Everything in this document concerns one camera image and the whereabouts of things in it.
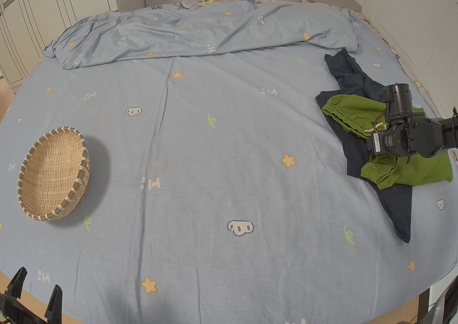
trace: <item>headboard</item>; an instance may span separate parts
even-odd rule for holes
[[[398,52],[439,114],[451,117],[458,108],[458,0],[370,0],[363,14]]]

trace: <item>wicker basket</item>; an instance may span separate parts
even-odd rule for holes
[[[56,128],[31,147],[19,172],[17,194],[22,210],[38,221],[67,216],[89,182],[86,141],[72,127]]]

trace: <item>bed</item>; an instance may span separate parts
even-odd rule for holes
[[[398,17],[422,3],[409,1]],[[441,2],[456,20],[458,1]],[[430,92],[442,42],[425,39],[428,67],[395,35],[392,5],[372,0],[365,15],[402,64],[363,18],[320,4],[210,0],[68,29],[0,125],[2,272],[25,266],[44,302],[59,284],[63,311],[88,324],[366,323],[423,292],[457,264],[452,152],[452,182],[413,188],[405,243],[346,175],[315,101],[338,88],[324,56],[344,47],[372,79],[409,83],[428,116],[451,115],[452,77]],[[18,170],[63,126],[85,137],[89,186],[69,216],[33,221]]]

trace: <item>gray stripe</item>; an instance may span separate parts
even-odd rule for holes
[[[6,0],[6,2],[3,2],[3,9],[6,9],[8,6],[10,6],[14,1],[16,0]]]

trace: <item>orange star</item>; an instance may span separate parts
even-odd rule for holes
[[[288,154],[285,154],[285,157],[282,159],[282,162],[286,165],[286,167],[296,165],[296,162],[294,161],[294,156],[289,156]]]
[[[149,277],[146,277],[145,281],[142,282],[141,285],[145,289],[145,292],[147,294],[150,294],[150,293],[156,293],[157,292],[156,283],[157,283],[156,281],[151,281],[149,279]]]
[[[410,273],[414,273],[414,271],[415,271],[415,261],[410,259],[410,264],[407,266],[407,268],[409,269]]]

